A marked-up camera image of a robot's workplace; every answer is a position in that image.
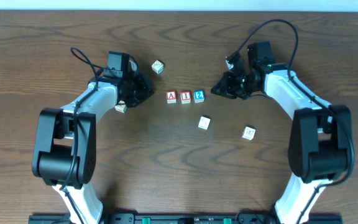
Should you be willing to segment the blue number 2 block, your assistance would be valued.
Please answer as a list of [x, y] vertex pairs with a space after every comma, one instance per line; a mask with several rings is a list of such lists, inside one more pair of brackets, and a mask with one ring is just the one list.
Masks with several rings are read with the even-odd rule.
[[193, 92], [194, 102], [195, 103], [202, 103], [204, 102], [205, 95], [203, 90], [196, 90]]

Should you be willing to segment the red letter A block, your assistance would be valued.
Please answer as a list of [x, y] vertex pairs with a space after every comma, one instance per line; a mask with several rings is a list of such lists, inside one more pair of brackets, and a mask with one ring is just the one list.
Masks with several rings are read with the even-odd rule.
[[168, 104], [176, 103], [177, 102], [177, 93], [176, 91], [167, 91], [166, 92], [166, 99]]

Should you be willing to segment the red letter I block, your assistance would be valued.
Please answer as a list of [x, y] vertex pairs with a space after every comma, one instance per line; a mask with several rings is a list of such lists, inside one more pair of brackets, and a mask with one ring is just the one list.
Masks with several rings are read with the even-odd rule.
[[181, 92], [181, 103], [182, 104], [191, 103], [191, 92], [190, 91]]

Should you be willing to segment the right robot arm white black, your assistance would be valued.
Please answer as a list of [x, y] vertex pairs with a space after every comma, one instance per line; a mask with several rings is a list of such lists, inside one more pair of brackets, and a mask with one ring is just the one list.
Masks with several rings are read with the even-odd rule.
[[292, 120], [288, 146], [291, 177], [283, 195], [260, 223], [342, 223], [340, 215], [312, 214], [324, 189], [339, 185], [354, 167], [351, 112], [309, 90], [286, 63], [277, 63], [270, 42], [247, 47], [248, 65], [238, 51], [226, 57], [228, 70], [211, 93], [246, 100], [257, 92], [275, 100]]

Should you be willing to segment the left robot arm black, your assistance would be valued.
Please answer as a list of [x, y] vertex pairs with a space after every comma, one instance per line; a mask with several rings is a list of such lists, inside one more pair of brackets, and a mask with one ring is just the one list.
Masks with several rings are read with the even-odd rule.
[[104, 211], [91, 182], [96, 125], [109, 110], [136, 107], [154, 90], [132, 55], [110, 51], [107, 64], [99, 66], [76, 47], [70, 52], [90, 66], [93, 77], [71, 103], [40, 112], [32, 158], [33, 175], [62, 197], [69, 212], [31, 215], [29, 223], [119, 223], [120, 215]]

